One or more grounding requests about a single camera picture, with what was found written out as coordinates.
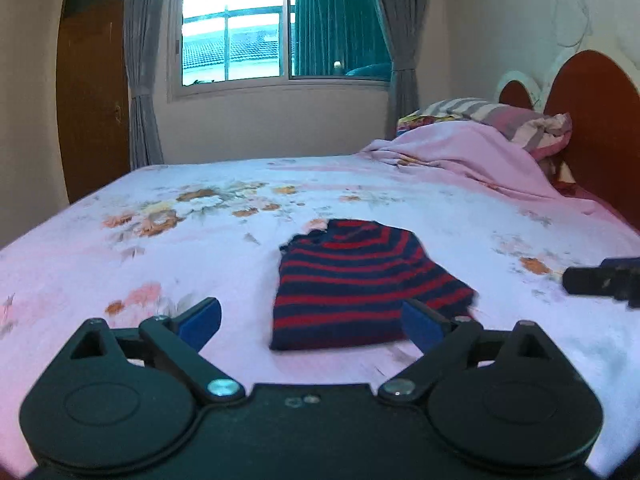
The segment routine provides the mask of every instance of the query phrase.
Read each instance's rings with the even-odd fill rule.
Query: red headboard
[[[500,102],[532,108],[526,90],[511,81]],[[640,228],[640,96],[626,73],[609,57],[585,50],[556,76],[545,114],[568,112],[574,131],[560,155],[576,182],[609,202]]]
[[[500,92],[498,101],[506,105],[533,110],[529,92],[520,81],[509,81]]]

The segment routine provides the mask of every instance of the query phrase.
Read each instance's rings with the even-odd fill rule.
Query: pink blanket
[[[492,126],[449,121],[408,131],[394,140],[374,140],[361,153],[374,160],[420,174],[424,167],[469,177],[511,198],[561,202],[606,220],[613,216],[592,200],[566,198],[546,179],[536,161]],[[454,178],[460,186],[460,180]]]

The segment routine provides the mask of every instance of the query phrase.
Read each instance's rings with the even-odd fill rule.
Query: wall
[[[452,97],[446,0],[428,0],[416,72],[421,107]]]
[[[493,98],[509,70],[521,70],[542,86],[546,72],[584,30],[580,0],[446,0],[451,91],[455,96]],[[588,34],[607,38],[640,62],[640,0],[585,0]]]
[[[156,116],[170,164],[341,155],[384,135],[383,90],[265,88],[168,104],[163,86]]]
[[[56,126],[62,0],[0,0],[0,248],[68,205]]]

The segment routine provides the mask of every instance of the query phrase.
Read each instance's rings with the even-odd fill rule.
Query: striped sweater
[[[331,220],[280,248],[273,350],[340,348],[406,338],[402,300],[468,316],[474,292],[425,254],[409,231]]]

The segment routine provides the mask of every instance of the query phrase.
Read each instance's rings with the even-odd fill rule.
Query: door handle
[[[115,114],[116,114],[116,122],[118,123],[118,126],[119,126],[122,124],[122,107],[118,103],[116,103]]]

